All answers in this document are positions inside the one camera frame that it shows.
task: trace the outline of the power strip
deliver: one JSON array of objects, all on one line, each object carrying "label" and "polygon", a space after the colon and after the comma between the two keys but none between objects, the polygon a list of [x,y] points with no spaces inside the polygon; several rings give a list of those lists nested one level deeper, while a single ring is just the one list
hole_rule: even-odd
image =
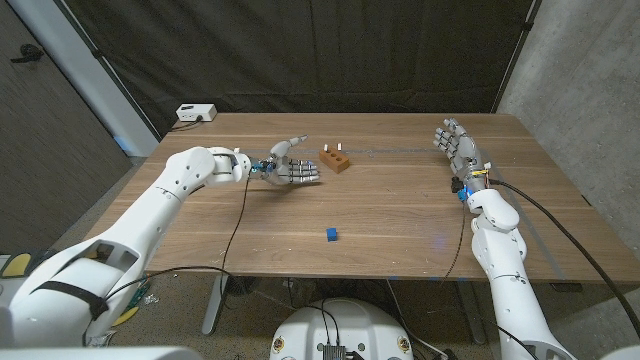
[{"label": "power strip", "polygon": [[217,113],[213,104],[182,104],[176,110],[180,121],[196,121],[198,116],[202,116],[202,121],[213,121]]}]

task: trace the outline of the table leg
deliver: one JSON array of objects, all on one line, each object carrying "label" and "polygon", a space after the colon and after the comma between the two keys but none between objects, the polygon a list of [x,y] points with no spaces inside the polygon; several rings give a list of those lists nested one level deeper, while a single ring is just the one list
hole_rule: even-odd
[{"label": "table leg", "polygon": [[216,328],[218,315],[220,315],[222,302],[224,301],[224,293],[220,294],[220,282],[222,282],[222,289],[224,289],[227,285],[228,278],[229,276],[227,275],[218,275],[213,282],[209,305],[207,306],[207,312],[204,314],[204,322],[202,323],[202,333],[205,335],[211,335]]},{"label": "table leg", "polygon": [[487,342],[487,336],[484,333],[484,327],[482,326],[482,320],[480,320],[480,309],[478,308],[478,300],[476,294],[473,291],[473,286],[468,281],[456,282],[458,287],[458,294],[462,300],[462,307],[464,308],[469,328],[471,328],[471,337],[473,342],[482,345]]}]

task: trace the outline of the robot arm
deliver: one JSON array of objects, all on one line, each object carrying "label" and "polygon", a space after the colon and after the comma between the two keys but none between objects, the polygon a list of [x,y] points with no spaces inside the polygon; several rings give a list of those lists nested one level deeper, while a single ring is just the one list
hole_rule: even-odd
[{"label": "robot arm", "polygon": [[[109,229],[56,254],[27,278],[9,311],[0,309],[0,347],[81,346],[85,337],[102,335],[136,288],[104,299],[142,275],[190,194],[247,177],[272,184],[318,180],[313,163],[286,156],[305,139],[276,144],[265,160],[220,147],[172,155],[157,180]],[[96,253],[104,256],[96,260]]]},{"label": "robot arm", "polygon": [[[539,359],[575,359],[551,334],[527,278],[527,248],[517,228],[518,212],[497,190],[488,188],[490,165],[482,164],[475,142],[464,128],[455,119],[444,123],[449,131],[438,128],[434,145],[445,152],[452,171],[462,179],[464,188],[459,196],[472,213],[478,214],[471,224],[471,246],[489,279],[498,325],[531,347]],[[503,359],[532,359],[502,332],[500,345]]]}]

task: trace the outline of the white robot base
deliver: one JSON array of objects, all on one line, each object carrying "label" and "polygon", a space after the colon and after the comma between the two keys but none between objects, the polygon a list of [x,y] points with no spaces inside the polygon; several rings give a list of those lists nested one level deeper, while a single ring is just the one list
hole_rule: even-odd
[{"label": "white robot base", "polygon": [[[347,298],[327,299],[324,304],[318,301],[312,306],[317,309],[304,307],[280,325],[269,359],[345,359],[349,353],[353,359],[413,359],[406,331],[379,308]],[[320,308],[326,311],[324,319]],[[335,318],[337,330],[328,314]],[[327,346],[327,332],[331,346]]]}]

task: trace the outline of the table top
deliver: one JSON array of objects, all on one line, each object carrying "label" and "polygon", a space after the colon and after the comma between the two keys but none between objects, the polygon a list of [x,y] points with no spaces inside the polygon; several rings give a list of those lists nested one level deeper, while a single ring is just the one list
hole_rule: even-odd
[{"label": "table top", "polygon": [[[540,202],[618,282],[640,281],[640,262],[581,196],[520,122],[495,114],[218,114],[213,122],[169,133],[87,238],[106,230],[164,169],[193,146],[239,147],[264,158],[278,141],[308,134],[290,156],[314,160],[316,184],[249,183],[244,216],[225,269],[238,275],[351,278],[442,278],[455,257],[463,206],[450,191],[449,160],[432,144],[442,120],[455,117],[474,137],[491,177]],[[351,166],[340,174],[318,159],[342,143]],[[244,182],[205,188],[188,198],[149,265],[220,266],[238,221]],[[534,281],[601,281],[544,214],[498,187],[520,213]],[[471,252],[467,209],[462,248],[449,279],[485,280]],[[337,228],[338,241],[327,241]]]}]

